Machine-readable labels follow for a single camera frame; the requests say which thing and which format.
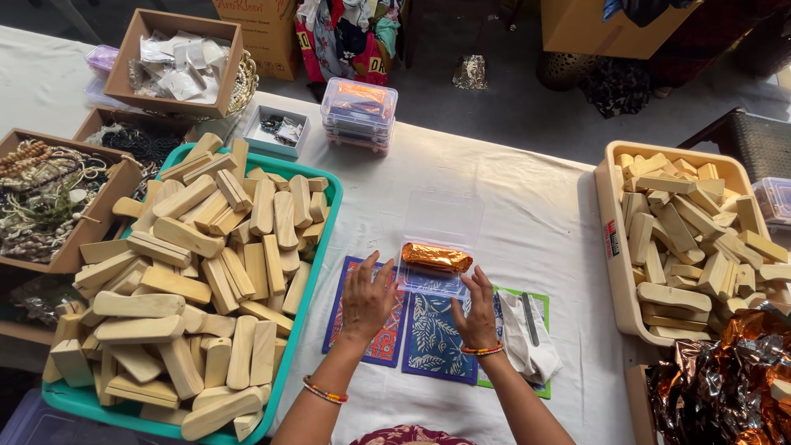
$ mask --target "beige plastic crate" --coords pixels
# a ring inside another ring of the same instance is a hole
[[[615,183],[615,158],[621,154],[636,156],[641,154],[650,158],[654,154],[662,153],[671,162],[683,158],[694,167],[711,162],[717,167],[720,178],[725,179],[725,187],[741,195],[754,196],[750,180],[744,167],[727,156],[719,154],[700,153],[698,151],[679,150],[664,146],[654,146],[641,143],[614,141],[604,150],[604,160],[596,167],[596,190],[599,193],[599,212],[601,215],[602,235],[605,245],[608,239],[617,245],[618,254],[607,259],[607,271],[610,275],[610,288],[612,291],[612,305],[615,308],[615,324],[622,333],[636,335],[655,346],[673,346],[674,340],[656,337],[648,332],[643,325],[640,315],[637,289],[632,275],[632,261],[629,258],[629,249],[626,247],[626,229],[624,228],[621,203],[618,200],[618,189]],[[769,231],[761,219],[761,235],[767,239]]]

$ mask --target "orange metallic foil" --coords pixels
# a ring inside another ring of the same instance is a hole
[[[466,272],[472,266],[472,257],[460,250],[408,242],[401,249],[401,258],[407,263],[420,264],[442,272]]]

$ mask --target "woman's right hand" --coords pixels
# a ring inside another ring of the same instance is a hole
[[[464,318],[459,300],[451,298],[450,308],[456,329],[470,349],[488,349],[497,346],[497,330],[494,324],[494,288],[479,266],[475,266],[472,279],[461,276],[461,281],[470,290],[471,309]]]

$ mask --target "table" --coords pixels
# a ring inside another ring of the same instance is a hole
[[[91,76],[82,60],[91,47],[4,27],[0,46],[0,100],[11,105],[0,110],[0,132],[22,127],[71,137],[90,109],[81,89]],[[615,327],[592,165],[401,123],[390,155],[378,158],[329,146],[316,104],[262,92],[255,102],[308,116],[312,130],[298,163],[335,173],[345,194],[274,427],[301,390],[302,376],[323,359],[344,257],[375,249],[385,260],[396,255],[411,191],[434,187],[486,203],[475,261],[493,283],[550,296],[551,337],[565,367],[552,380],[547,407],[579,444],[634,442],[623,371],[648,363],[638,353],[653,349]],[[251,113],[249,107],[236,123],[201,129],[238,136]],[[513,442],[491,389],[361,363],[348,394],[333,444],[397,424],[481,444]]]

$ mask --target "beaded bracelet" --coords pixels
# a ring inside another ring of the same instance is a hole
[[[465,348],[464,346],[461,347],[461,352],[465,354],[469,354],[471,356],[486,356],[489,354],[494,354],[495,352],[502,351],[502,342],[500,340],[497,341],[497,346],[493,348],[484,348],[484,349],[470,349]]]
[[[315,395],[323,398],[326,401],[331,401],[332,403],[337,403],[338,405],[341,405],[349,400],[348,395],[344,395],[343,397],[340,397],[340,396],[336,396],[335,394],[326,393],[320,390],[318,386],[310,382],[310,375],[306,375],[305,377],[302,378],[302,384],[305,385],[306,390],[314,393]]]

